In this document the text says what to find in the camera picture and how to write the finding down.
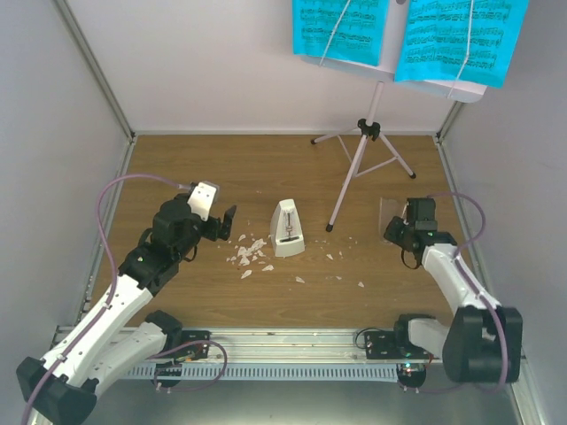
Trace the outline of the white metronome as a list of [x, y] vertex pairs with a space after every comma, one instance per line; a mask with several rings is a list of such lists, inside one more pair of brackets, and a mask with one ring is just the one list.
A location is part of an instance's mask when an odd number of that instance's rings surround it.
[[293, 199], [280, 201], [270, 222], [270, 240], [274, 255], [287, 258], [305, 251], [305, 240]]

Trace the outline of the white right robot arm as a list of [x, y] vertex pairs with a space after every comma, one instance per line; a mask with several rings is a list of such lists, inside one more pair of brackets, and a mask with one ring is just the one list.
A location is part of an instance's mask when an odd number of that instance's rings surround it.
[[442, 361], [455, 383], [514, 383], [520, 375], [523, 318], [493, 297], [462, 257], [453, 236], [438, 229], [434, 197], [410, 197], [404, 216], [394, 216], [384, 238], [412, 254], [438, 284], [453, 319], [442, 325], [431, 316], [402, 315], [392, 348], [411, 359], [425, 350]]

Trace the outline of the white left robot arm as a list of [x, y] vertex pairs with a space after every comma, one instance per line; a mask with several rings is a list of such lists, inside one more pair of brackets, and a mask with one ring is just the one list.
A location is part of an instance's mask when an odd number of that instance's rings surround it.
[[27, 402], [24, 423], [82, 424], [102, 394], [133, 367], [180, 352], [183, 325], [162, 311], [149, 314], [121, 341], [113, 339], [184, 261], [195, 258], [201, 239], [229, 239], [237, 208], [215, 218], [209, 214], [213, 201], [195, 189], [164, 203], [82, 321], [40, 359], [27, 357], [19, 364], [16, 375]]

